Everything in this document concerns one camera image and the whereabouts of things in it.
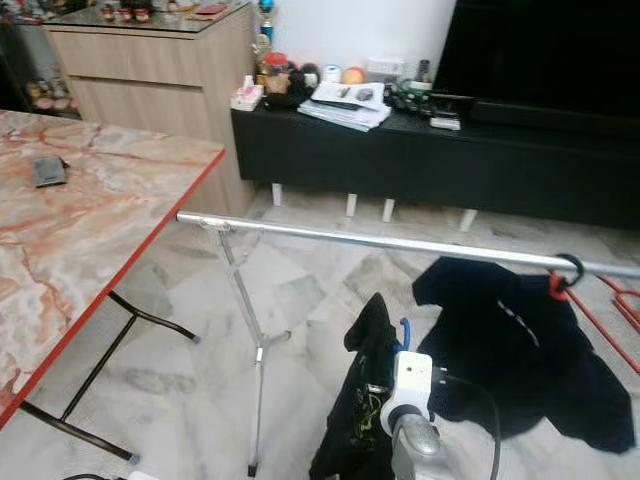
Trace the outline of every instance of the black cable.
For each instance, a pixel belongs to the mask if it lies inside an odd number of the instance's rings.
[[[439,383],[446,383],[447,381],[457,382],[468,387],[475,388],[480,392],[493,409],[493,416],[495,423],[493,426],[493,464],[491,465],[490,480],[496,480],[498,478],[498,467],[500,466],[500,444],[502,443],[502,435],[500,433],[500,412],[498,412],[498,406],[496,405],[493,396],[482,385],[470,382],[464,378],[459,378],[454,375],[449,375],[446,370],[440,368],[434,368],[433,381]]]
[[[93,473],[81,473],[80,475],[72,475],[70,477],[63,478],[62,480],[85,480],[87,478],[90,480],[107,480],[106,478],[99,475],[94,475]]]

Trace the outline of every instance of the marble table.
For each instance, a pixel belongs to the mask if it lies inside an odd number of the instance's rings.
[[[0,428],[223,154],[0,110]],[[68,183],[36,189],[31,160],[48,155]]]

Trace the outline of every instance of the tissue box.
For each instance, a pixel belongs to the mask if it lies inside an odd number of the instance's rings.
[[[247,88],[239,88],[236,93],[231,96],[231,108],[234,110],[242,110],[251,112],[260,102],[264,94],[262,85],[251,85]]]

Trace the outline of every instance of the black tv cabinet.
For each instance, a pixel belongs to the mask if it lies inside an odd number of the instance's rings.
[[[640,142],[394,113],[362,133],[295,111],[232,111],[242,178],[639,229]]]

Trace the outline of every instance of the marble floor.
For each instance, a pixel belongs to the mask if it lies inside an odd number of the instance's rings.
[[[523,252],[571,252],[584,260],[640,263],[635,234],[481,212],[468,233],[461,211],[399,204],[380,221],[383,200],[359,198],[354,218],[346,196],[285,189],[271,206],[261,190],[250,216],[266,221],[460,243]],[[268,352],[258,478],[307,478],[352,354],[342,337],[364,303],[382,292],[392,318],[412,322],[412,345],[434,324],[436,307],[416,307],[410,284],[435,257],[253,233],[234,234],[241,267],[262,328],[292,338]],[[525,272],[523,268],[513,268]],[[638,282],[620,281],[640,287]],[[142,455],[133,467],[64,435],[22,412],[0,432],[0,478],[59,480],[92,472],[125,477],[139,469],[161,480],[245,478],[253,399],[253,346],[226,274],[206,233],[169,225],[118,286],[149,311],[197,332],[194,345],[138,321],[80,403],[71,421]],[[615,313],[609,291],[595,278],[575,289],[629,352],[640,337]],[[597,353],[634,398],[640,431],[640,381],[588,320],[581,327]],[[30,400],[60,413],[84,376],[126,321],[106,300],[47,373]],[[492,441],[468,423],[437,421],[462,480],[488,478]],[[630,479],[640,451],[605,454],[562,437],[548,422],[503,443],[501,479]]]

